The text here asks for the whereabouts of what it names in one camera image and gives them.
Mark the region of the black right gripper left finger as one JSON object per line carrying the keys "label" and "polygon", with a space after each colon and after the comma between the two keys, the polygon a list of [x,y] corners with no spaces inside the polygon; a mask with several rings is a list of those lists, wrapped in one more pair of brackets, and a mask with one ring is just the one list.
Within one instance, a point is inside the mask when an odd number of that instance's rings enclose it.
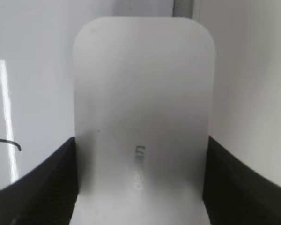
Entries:
{"label": "black right gripper left finger", "polygon": [[0,191],[0,225],[68,225],[78,195],[73,137]]}

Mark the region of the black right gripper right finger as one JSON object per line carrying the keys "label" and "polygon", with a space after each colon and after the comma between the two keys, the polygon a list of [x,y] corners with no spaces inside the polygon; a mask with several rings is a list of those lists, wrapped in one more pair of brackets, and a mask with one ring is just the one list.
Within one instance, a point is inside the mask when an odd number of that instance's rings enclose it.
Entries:
{"label": "black right gripper right finger", "polygon": [[212,225],[281,225],[281,187],[209,137],[202,196]]}

